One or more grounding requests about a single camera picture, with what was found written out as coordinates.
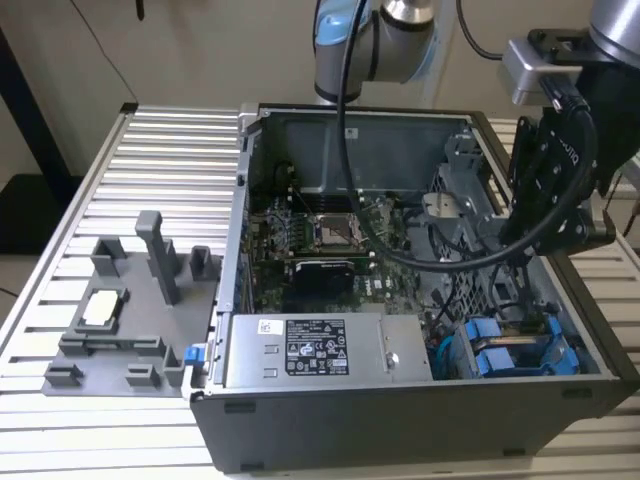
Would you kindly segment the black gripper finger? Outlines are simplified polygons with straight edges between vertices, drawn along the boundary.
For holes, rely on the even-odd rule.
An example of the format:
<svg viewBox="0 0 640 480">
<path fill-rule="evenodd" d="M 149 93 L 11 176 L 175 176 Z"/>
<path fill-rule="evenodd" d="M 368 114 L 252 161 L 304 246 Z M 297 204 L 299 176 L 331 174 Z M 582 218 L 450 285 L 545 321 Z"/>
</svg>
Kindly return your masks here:
<svg viewBox="0 0 640 480">
<path fill-rule="evenodd" d="M 616 227 L 608 213 L 601 211 L 593 217 L 590 208 L 577 207 L 557 227 L 548 230 L 534 250 L 539 256 L 570 256 L 609 245 L 615 239 Z"/>
<path fill-rule="evenodd" d="M 511 213 L 500 230 L 500 242 L 510 245 L 534 229 L 541 218 L 537 186 L 539 169 L 538 123 L 522 116 L 518 119 L 509 179 L 513 190 Z"/>
</svg>

